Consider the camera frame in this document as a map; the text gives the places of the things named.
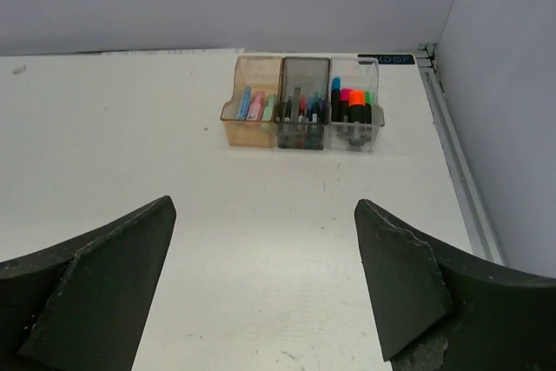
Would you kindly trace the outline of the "red pen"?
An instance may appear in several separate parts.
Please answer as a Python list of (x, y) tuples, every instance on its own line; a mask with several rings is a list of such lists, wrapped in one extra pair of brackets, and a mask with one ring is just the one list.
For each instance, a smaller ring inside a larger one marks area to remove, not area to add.
[(306, 103), (307, 102), (306, 102), (305, 96), (301, 96), (300, 102), (299, 102), (298, 116), (297, 116), (297, 122), (298, 123), (303, 123), (305, 121)]

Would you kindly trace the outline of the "dark blue pen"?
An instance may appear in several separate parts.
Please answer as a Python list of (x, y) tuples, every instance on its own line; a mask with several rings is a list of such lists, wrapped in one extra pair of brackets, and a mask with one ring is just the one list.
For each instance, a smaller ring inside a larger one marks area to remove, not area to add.
[(285, 110), (282, 121), (285, 123), (289, 123), (291, 121), (291, 114), (292, 114), (292, 99), (289, 98), (285, 102)]

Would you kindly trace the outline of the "green cap highlighter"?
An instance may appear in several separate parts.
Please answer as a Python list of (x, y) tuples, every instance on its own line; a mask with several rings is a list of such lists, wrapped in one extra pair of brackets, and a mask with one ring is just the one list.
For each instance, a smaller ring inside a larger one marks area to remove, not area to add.
[(365, 100), (366, 100), (366, 103), (365, 103), (365, 111), (366, 111), (365, 121), (366, 121), (366, 124), (372, 124), (373, 123), (373, 108), (374, 108), (374, 104), (375, 104), (374, 92), (366, 90), (365, 91)]

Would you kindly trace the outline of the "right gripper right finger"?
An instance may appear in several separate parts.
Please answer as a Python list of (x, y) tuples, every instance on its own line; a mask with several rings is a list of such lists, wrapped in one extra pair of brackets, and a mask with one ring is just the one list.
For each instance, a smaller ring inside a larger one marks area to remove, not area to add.
[(383, 360), (394, 370), (553, 370), (555, 280), (425, 234), (369, 200), (354, 219)]

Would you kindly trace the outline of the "orange cap highlighter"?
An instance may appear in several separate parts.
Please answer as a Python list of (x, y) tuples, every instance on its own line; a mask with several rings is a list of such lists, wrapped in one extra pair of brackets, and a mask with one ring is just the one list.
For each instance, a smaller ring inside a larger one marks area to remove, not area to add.
[(363, 90), (353, 89), (348, 98), (348, 121), (350, 123), (366, 122), (366, 95)]

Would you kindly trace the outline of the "pink cap highlighter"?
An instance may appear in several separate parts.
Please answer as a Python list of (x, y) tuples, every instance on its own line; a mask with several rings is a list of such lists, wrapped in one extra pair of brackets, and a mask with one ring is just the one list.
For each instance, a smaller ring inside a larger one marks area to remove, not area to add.
[(339, 110), (338, 110), (338, 121), (340, 123), (348, 122), (349, 97), (351, 91), (352, 90), (349, 88), (341, 89)]

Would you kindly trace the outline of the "pink correction tape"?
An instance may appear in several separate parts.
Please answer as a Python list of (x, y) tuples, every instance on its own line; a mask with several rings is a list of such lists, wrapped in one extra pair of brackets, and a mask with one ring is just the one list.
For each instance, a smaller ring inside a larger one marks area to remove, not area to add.
[(264, 109), (266, 94), (264, 91), (259, 90), (255, 93), (253, 101), (248, 107), (247, 121), (260, 121), (262, 111)]

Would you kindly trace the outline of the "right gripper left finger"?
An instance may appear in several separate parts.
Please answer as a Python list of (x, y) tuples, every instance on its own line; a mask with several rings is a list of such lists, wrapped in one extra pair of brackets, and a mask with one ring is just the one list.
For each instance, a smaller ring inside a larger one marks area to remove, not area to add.
[(175, 226), (169, 196), (1, 264), (3, 370), (130, 370)]

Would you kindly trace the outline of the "purple pen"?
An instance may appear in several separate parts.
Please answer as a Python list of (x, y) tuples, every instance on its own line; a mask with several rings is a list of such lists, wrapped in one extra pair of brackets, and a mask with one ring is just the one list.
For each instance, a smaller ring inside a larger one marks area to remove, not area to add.
[(319, 123), (326, 122), (327, 102), (324, 98), (319, 101)]

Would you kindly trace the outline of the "blue cap highlighter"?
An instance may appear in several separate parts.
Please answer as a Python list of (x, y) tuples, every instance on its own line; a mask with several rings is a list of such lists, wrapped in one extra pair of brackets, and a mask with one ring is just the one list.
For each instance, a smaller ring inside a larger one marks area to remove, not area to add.
[(340, 101), (341, 101), (341, 79), (334, 77), (331, 82), (331, 121), (340, 121)]

